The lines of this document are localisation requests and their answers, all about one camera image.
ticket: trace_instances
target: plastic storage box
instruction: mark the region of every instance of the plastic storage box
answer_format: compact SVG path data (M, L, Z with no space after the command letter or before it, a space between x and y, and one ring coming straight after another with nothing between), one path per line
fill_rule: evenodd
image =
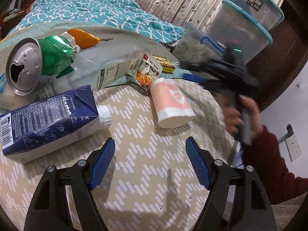
M172 54L179 61L204 61L206 57L221 59L224 50L189 23Z
M206 34L219 45L234 48L234 64L246 65L273 43L271 35L259 22L229 0L222 1L222 7Z
M269 31L283 19L282 10L272 0L229 0L244 9Z

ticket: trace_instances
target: white screw cap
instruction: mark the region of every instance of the white screw cap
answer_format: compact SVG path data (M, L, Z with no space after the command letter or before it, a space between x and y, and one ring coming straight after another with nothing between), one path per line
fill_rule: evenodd
M100 118L99 129L109 128L111 126L111 113L106 105L98 105L97 111Z

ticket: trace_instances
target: electrical outlet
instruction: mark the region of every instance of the electrical outlet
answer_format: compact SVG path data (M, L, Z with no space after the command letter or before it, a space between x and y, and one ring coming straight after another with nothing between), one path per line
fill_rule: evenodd
M285 140L287 149L290 155L291 162L295 161L298 157L303 154L301 146L299 145L298 140L296 139L295 134Z

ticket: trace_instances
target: green soda can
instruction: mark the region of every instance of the green soda can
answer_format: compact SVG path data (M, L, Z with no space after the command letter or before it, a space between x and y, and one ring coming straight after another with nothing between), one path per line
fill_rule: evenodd
M74 48L64 37L25 38L16 44L7 59L8 85L14 93L28 95L69 67L74 56Z

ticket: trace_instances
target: teal blanket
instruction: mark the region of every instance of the teal blanket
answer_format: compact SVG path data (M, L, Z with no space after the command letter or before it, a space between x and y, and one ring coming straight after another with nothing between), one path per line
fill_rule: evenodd
M9 34L32 24L61 20L122 28L159 43L172 44L184 34L182 27L142 10L135 0L36 0L30 13Z

